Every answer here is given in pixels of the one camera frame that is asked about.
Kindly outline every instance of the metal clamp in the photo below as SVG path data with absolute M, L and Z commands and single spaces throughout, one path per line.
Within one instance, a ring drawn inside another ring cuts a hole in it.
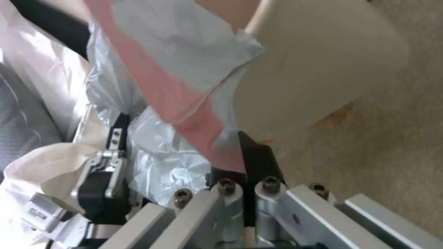
M 122 155 L 123 152 L 118 150 L 101 150 L 97 152 L 95 157 L 88 159 L 77 184 L 71 191 L 71 197 L 78 198 L 78 191 L 90 173 L 112 172 L 108 187 L 105 190 L 105 197 L 114 198 L 124 179 L 126 159 Z

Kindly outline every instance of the plastic bag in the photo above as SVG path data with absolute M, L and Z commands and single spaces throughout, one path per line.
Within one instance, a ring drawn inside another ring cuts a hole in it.
M 193 0 L 85 3 L 160 119 L 215 167 L 244 172 L 231 101 L 263 47 Z
M 205 188 L 210 163 L 152 108 L 131 123 L 128 136 L 132 189 L 166 206 L 177 189 L 197 193 Z
M 110 127 L 120 113 L 133 117 L 140 114 L 146 102 L 103 31 L 93 21 L 89 22 L 89 31 L 87 54 L 92 66 L 86 94 L 99 118 Z
M 0 0 L 1 62 L 14 70 L 48 109 L 62 138 L 70 141 L 85 110 L 88 62 Z
M 97 149 L 81 144 L 53 144 L 22 156 L 6 167 L 0 185 L 0 234 L 2 248 L 22 248 L 38 242 L 42 233 L 21 221 L 23 205 L 35 192 L 56 197 L 79 212 L 83 209 L 70 197 L 83 163 Z

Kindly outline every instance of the metal plate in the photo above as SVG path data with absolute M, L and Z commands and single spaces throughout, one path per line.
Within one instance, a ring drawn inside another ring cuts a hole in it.
M 338 208 L 393 248 L 442 249 L 443 242 L 363 194 Z

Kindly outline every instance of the screw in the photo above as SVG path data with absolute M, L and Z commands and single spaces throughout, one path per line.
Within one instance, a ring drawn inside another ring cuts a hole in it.
M 223 178 L 218 181 L 218 191 L 220 195 L 229 196 L 235 192 L 235 182 L 229 178 Z
M 186 204 L 192 199 L 192 192 L 187 188 L 182 188 L 174 193 L 174 205 L 177 208 L 184 208 Z
M 309 189 L 318 194 L 321 198 L 328 200 L 329 190 L 323 186 L 321 183 L 311 183 L 309 184 Z
M 263 190 L 268 194 L 277 194 L 280 191 L 281 182 L 275 176 L 267 176 L 261 181 Z

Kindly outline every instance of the white plastic bag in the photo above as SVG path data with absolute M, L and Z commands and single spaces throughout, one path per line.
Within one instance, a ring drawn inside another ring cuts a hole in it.
M 2 248 L 22 248 L 37 242 L 41 232 L 21 221 L 23 205 L 35 192 L 56 197 L 79 212 L 82 208 L 70 197 L 83 163 L 97 149 L 82 144 L 52 144 L 31 151 L 4 170 L 0 185 L 0 236 Z
M 89 64 L 80 55 L 0 0 L 0 56 L 46 106 L 62 138 L 70 141 L 85 110 Z

